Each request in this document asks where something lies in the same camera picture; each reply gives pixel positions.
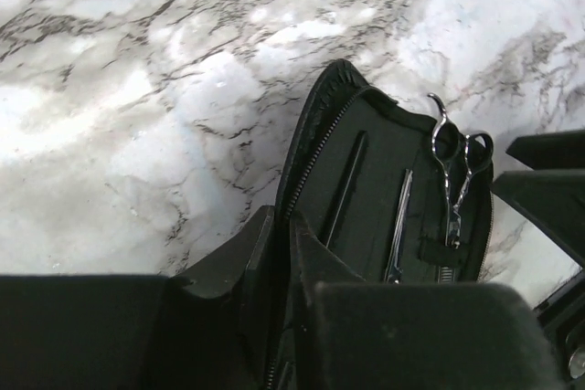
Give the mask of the black fabric tool case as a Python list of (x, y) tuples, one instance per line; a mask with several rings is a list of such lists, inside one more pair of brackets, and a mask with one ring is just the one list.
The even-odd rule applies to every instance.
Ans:
[[(492, 231), (494, 142), (463, 133), (439, 97), (436, 116), (406, 111), (347, 60), (312, 87), (292, 138), (276, 198), (282, 297), (265, 384), (297, 385), (290, 222), (301, 216), (322, 244), (329, 206), (360, 131), (368, 146), (330, 250), (362, 280), (390, 285), (474, 283)], [(384, 281), (405, 170), (413, 172), (402, 234), (400, 282)]]

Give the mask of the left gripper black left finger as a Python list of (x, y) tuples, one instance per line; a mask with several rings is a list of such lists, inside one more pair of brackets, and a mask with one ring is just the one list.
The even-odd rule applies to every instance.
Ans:
[(259, 389), (274, 210), (174, 277), (4, 276), (4, 389)]

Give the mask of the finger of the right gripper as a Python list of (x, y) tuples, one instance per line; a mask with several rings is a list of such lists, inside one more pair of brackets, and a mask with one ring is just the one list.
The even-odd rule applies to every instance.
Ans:
[(492, 192), (584, 265), (582, 169), (506, 172), (495, 179)]
[(536, 171), (583, 169), (585, 131), (521, 136), (513, 140), (506, 154)]

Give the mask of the silver hair scissors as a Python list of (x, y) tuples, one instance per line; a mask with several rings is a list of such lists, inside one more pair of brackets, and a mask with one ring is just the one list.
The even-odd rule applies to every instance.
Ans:
[(399, 267), (399, 258), (401, 255), (402, 234), (410, 200), (412, 179), (413, 172), (410, 169), (406, 169), (399, 194), (399, 204), (395, 218), (395, 226), (391, 240), (390, 251), (388, 254), (388, 264), (384, 277), (384, 281), (387, 283), (398, 284), (402, 275), (401, 268)]

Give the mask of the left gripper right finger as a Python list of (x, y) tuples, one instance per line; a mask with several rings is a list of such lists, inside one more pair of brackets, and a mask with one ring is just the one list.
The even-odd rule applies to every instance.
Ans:
[(369, 283), (290, 222), (301, 389), (560, 389), (537, 318), (498, 284)]

